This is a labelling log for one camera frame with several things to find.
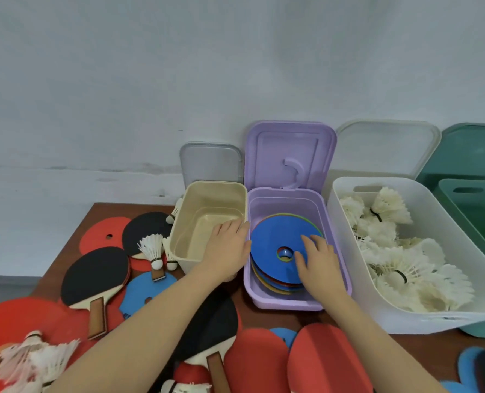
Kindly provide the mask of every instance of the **lid handle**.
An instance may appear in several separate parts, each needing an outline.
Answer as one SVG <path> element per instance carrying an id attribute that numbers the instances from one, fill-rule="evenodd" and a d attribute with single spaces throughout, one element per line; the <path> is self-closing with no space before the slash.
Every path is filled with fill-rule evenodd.
<path id="1" fill-rule="evenodd" d="M 301 187 L 306 178 L 306 171 L 304 170 L 303 165 L 299 163 L 296 159 L 290 157 L 286 157 L 283 160 L 283 163 L 286 166 L 290 166 L 297 171 L 297 174 L 295 175 L 295 182 L 293 182 L 291 185 L 284 186 L 283 189 L 298 189 L 299 187 Z"/>

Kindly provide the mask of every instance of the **white wall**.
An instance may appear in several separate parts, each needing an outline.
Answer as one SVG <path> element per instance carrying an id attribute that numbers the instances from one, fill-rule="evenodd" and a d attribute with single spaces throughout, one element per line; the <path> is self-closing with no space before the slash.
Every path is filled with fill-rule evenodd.
<path id="1" fill-rule="evenodd" d="M 368 117 L 485 122 L 485 0 L 0 0 L 0 167 L 177 176 L 253 120 Z"/>

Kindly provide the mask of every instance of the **brown tabletop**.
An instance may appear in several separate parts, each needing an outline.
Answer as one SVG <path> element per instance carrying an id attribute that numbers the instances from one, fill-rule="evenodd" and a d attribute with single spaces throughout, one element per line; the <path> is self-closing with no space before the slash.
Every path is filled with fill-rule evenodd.
<path id="1" fill-rule="evenodd" d="M 93 224 L 112 216 L 134 218 L 149 211 L 170 213 L 172 210 L 172 206 L 96 203 L 39 281 L 31 296 L 58 300 L 64 274 L 81 256 L 78 243 L 84 232 Z M 140 273 L 133 270 L 132 278 L 138 274 Z M 172 274 L 177 278 L 184 276 L 180 269 Z M 286 327 L 298 331 L 302 326 L 313 322 L 333 323 L 325 312 L 288 312 L 257 308 L 243 287 L 242 272 L 239 272 L 234 281 L 224 285 L 232 293 L 245 328 Z M 485 339 L 471 337 L 457 329 L 432 335 L 393 335 L 393 338 L 439 380 L 458 380 L 456 362 L 463 349 L 469 346 L 485 347 Z"/>

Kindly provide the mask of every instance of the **storage box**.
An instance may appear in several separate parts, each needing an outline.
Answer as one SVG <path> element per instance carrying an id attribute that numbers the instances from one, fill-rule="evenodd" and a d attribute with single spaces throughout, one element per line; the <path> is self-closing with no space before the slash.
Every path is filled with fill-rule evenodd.
<path id="1" fill-rule="evenodd" d="M 485 254 L 485 181 L 443 179 L 434 190 L 434 195 Z M 462 330 L 485 338 L 485 322 L 468 325 Z"/>
<path id="2" fill-rule="evenodd" d="M 237 182 L 196 181 L 184 193 L 170 233 L 170 253 L 185 273 L 204 255 L 212 228 L 230 219 L 247 219 L 248 192 Z"/>
<path id="3" fill-rule="evenodd" d="M 339 198 L 353 194 L 368 205 L 383 186 L 401 194 L 412 216 L 413 224 L 399 225 L 400 236 L 435 239 L 443 247 L 447 262 L 458 266 L 472 282 L 474 301 L 462 311 L 407 312 L 387 302 L 375 288 Z M 485 255 L 426 187 L 407 178 L 338 178 L 333 183 L 328 211 L 354 285 L 353 298 L 388 333 L 431 334 L 485 321 Z"/>
<path id="4" fill-rule="evenodd" d="M 248 219 L 250 236 L 255 226 L 269 215 L 292 213 L 309 219 L 334 246 L 346 289 L 351 293 L 348 271 L 334 240 L 335 229 L 320 195 L 335 145 L 335 131 L 321 123 L 255 123 L 246 143 Z M 250 260 L 244 267 L 244 285 L 253 303 L 261 309 L 322 309 L 306 291 L 281 295 L 265 288 L 253 274 Z"/>

